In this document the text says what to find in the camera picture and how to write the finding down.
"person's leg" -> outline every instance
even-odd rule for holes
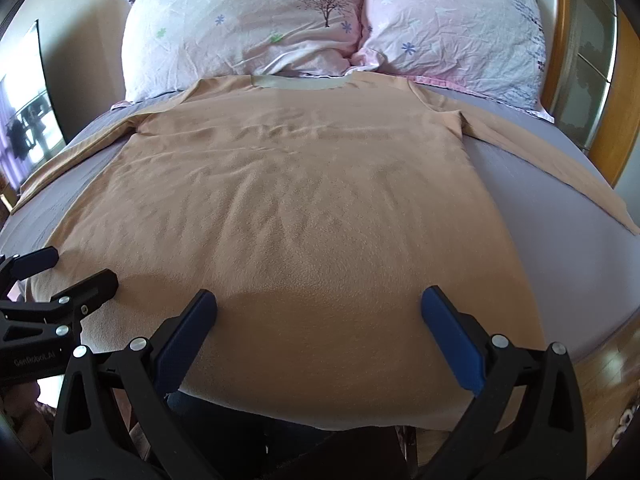
[[[410,480],[395,428],[337,431],[264,480]]]
[[[266,461],[261,417],[236,412],[181,392],[167,404],[184,431],[225,480],[262,475]]]
[[[312,450],[333,434],[293,422],[262,418],[264,434],[268,446],[267,472],[274,471],[281,464],[290,462]]]
[[[33,134],[33,140],[37,142],[42,148],[42,155],[45,160],[49,160],[51,158],[51,150],[47,146],[47,139],[44,138],[44,127],[42,127],[42,122],[38,120],[39,124],[31,127],[31,133]]]

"jeans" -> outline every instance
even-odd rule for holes
[[[260,478],[332,434],[237,412],[181,392],[169,395],[167,404],[198,450],[225,480]]]

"wall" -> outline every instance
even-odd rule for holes
[[[636,225],[640,225],[640,142],[638,140],[616,184],[616,192],[626,202],[626,209]]]
[[[0,76],[31,24],[40,20],[44,72],[65,137],[124,98],[120,62],[125,0],[25,0],[0,40]]]

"floral pillowcase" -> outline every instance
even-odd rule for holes
[[[201,78],[340,76],[360,39],[361,0],[135,0],[125,26],[126,99]]]
[[[536,0],[364,0],[352,64],[536,110],[545,37]]]

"blue gripper pad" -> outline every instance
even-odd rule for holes
[[[154,388],[159,395],[180,387],[217,316],[216,297],[208,290],[201,290],[180,316],[180,322],[156,359]]]
[[[458,384],[477,397],[486,379],[482,354],[435,287],[423,292],[420,310]]]

